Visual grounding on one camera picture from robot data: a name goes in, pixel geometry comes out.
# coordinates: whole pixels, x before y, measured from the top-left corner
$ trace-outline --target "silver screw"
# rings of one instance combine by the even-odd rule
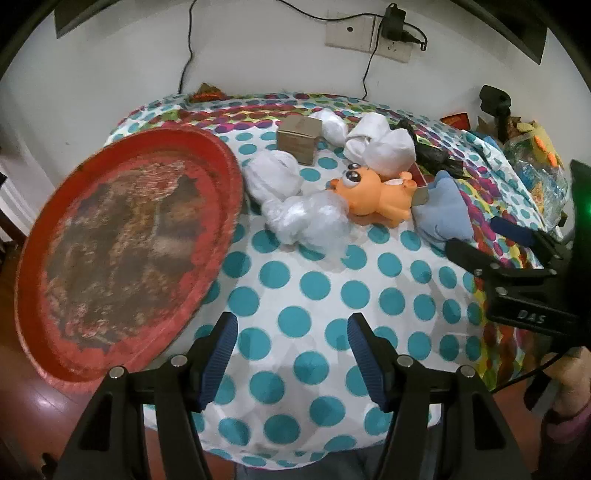
[[[460,367],[460,373],[466,378],[472,378],[474,375],[476,375],[476,370],[474,370],[474,368],[472,368],[470,365],[462,365]]]
[[[398,365],[400,365],[401,367],[406,367],[406,368],[410,367],[414,363],[413,358],[408,355],[400,355],[398,357],[397,361],[398,361]]]
[[[123,368],[123,367],[113,367],[113,368],[111,368],[111,370],[109,370],[109,376],[111,378],[122,377],[124,373],[125,373],[125,368]]]
[[[187,357],[184,355],[175,355],[170,359],[170,363],[172,363],[174,367],[182,367],[187,363]]]

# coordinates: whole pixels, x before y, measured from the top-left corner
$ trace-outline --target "toy eye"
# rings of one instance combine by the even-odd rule
[[[342,180],[345,187],[352,189],[361,181],[361,175],[355,170],[348,170],[344,173]]]

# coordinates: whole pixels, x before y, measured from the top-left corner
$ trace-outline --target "red plastic tray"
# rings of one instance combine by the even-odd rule
[[[160,127],[81,164],[25,244],[17,332],[37,372],[86,392],[115,365],[144,368],[216,278],[242,204],[230,149],[195,127]]]

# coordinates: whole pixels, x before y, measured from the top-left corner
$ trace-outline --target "toy head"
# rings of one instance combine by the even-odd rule
[[[331,180],[330,187],[349,204],[354,215],[368,215],[378,208],[382,181],[367,167],[352,163],[339,179]]]

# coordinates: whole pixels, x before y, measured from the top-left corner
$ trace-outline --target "small cardboard box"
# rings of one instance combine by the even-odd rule
[[[413,174],[413,180],[417,182],[417,190],[414,192],[413,195],[413,203],[412,206],[417,205],[424,205],[427,203],[428,198],[428,188],[427,188],[427,181],[421,172],[421,169],[418,168],[416,163],[413,163],[411,167],[408,169],[410,173]]]
[[[291,153],[298,163],[312,165],[322,121],[303,115],[286,116],[277,129],[277,149]]]

